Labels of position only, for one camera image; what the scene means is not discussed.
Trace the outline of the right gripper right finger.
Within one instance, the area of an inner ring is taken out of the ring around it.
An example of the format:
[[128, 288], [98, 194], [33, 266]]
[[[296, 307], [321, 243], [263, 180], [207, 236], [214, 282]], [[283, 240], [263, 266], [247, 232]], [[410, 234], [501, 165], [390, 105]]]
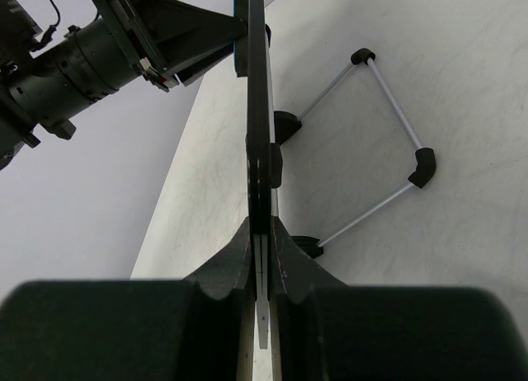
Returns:
[[270, 249], [276, 380], [524, 380], [527, 350], [483, 289], [350, 286], [275, 219]]

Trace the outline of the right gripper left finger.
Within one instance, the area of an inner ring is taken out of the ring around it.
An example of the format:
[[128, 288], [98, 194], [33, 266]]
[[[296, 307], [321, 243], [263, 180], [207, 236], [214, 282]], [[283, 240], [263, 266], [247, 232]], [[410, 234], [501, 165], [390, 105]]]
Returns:
[[1, 306], [4, 380], [249, 380], [248, 222], [181, 280], [32, 281]]

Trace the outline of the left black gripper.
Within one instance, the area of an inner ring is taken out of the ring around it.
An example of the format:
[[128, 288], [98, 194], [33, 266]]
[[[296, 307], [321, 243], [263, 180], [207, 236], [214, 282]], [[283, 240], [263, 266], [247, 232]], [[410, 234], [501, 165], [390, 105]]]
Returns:
[[164, 92], [233, 53], [238, 20], [177, 0], [92, 0], [130, 67]]

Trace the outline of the blue bone-shaped eraser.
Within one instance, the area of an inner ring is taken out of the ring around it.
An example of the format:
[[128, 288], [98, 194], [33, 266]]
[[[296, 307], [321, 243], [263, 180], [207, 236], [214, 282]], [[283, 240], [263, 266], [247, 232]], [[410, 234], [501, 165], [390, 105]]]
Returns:
[[233, 43], [233, 59], [238, 78], [245, 78], [248, 75], [248, 15], [249, 0], [233, 0], [233, 16], [238, 20], [238, 34]]

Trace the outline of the small black-framed whiteboard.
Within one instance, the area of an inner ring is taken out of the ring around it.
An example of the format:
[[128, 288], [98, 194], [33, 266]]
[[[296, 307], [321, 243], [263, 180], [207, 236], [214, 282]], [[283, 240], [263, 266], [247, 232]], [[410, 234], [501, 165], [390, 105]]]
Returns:
[[256, 282], [256, 324], [259, 348], [270, 347], [268, 298], [269, 251], [276, 189], [272, 187], [272, 145], [275, 141], [269, 69], [265, 0], [234, 0], [235, 16], [247, 34], [234, 43], [238, 77], [247, 79], [247, 198]]

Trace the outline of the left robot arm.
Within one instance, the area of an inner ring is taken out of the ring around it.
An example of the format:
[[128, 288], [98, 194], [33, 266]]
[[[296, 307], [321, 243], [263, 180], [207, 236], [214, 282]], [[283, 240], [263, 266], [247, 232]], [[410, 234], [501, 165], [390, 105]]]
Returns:
[[92, 0], [97, 18], [53, 45], [17, 0], [1, 0], [1, 164], [34, 148], [37, 126], [60, 139], [72, 119], [136, 78], [168, 92], [228, 56], [248, 73], [248, 4], [224, 15], [177, 0]]

